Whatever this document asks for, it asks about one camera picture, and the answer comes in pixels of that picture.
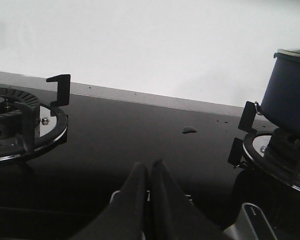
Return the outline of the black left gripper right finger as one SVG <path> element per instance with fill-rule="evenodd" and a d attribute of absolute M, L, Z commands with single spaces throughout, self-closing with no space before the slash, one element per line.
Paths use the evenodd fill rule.
<path fill-rule="evenodd" d="M 152 165 L 150 201 L 158 240 L 229 240 L 186 197 L 163 160 Z"/>

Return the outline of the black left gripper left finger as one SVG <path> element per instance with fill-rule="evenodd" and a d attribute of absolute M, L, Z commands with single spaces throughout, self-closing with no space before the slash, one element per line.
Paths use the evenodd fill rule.
<path fill-rule="evenodd" d="M 134 164 L 108 207 L 72 240 L 140 240 L 142 238 L 147 170 Z"/>

